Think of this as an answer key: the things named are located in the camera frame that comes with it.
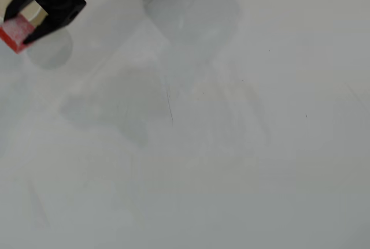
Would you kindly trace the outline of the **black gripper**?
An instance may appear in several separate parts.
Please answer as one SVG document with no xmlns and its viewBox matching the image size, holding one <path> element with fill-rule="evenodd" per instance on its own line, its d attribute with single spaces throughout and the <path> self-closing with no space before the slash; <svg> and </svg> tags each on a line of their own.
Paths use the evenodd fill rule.
<svg viewBox="0 0 370 249">
<path fill-rule="evenodd" d="M 30 44 L 69 25 L 86 6 L 85 0 L 12 0 L 6 8 L 4 20 L 15 18 L 32 1 L 42 8 L 42 13 L 33 21 L 38 26 L 23 40 L 23 44 Z"/>
</svg>

